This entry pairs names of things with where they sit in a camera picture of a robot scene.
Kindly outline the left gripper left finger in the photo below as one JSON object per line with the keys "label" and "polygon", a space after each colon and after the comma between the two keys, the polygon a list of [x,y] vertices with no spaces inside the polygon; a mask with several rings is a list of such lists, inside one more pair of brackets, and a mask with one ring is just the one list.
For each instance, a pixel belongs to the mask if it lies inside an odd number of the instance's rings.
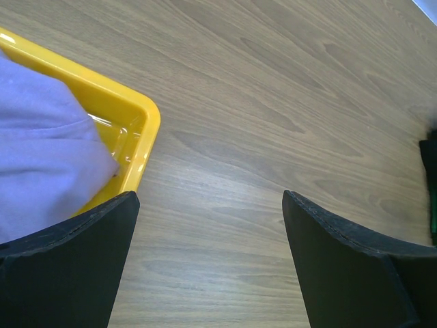
{"label": "left gripper left finger", "polygon": [[123,192],[1,244],[1,326],[107,327],[139,209]]}

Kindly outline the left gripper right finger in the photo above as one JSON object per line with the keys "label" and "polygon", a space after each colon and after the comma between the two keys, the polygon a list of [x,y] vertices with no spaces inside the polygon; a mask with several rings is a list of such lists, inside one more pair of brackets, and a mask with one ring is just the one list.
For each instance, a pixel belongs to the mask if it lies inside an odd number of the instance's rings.
{"label": "left gripper right finger", "polygon": [[285,191],[285,229],[312,327],[435,327],[436,249]]}

